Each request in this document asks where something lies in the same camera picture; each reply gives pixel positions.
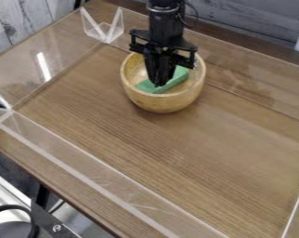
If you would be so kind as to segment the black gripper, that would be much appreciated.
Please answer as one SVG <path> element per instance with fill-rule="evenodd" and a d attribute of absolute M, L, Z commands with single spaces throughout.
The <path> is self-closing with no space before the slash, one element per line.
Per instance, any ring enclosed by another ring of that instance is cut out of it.
<path fill-rule="evenodd" d="M 195 68 L 199 49 L 184 39 L 184 27 L 184 7 L 149 7 L 149 28 L 129 31 L 131 51 L 144 55 L 149 80 L 156 86 L 167 84 L 176 65 Z"/>

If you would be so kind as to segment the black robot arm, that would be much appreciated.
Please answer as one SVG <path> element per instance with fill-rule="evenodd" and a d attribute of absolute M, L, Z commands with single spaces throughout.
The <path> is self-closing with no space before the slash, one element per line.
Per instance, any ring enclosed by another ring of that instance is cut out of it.
<path fill-rule="evenodd" d="M 199 48 L 184 39 L 185 0 L 149 0 L 149 28 L 131 29 L 131 51 L 144 56 L 148 77 L 164 86 L 176 67 L 195 68 Z"/>

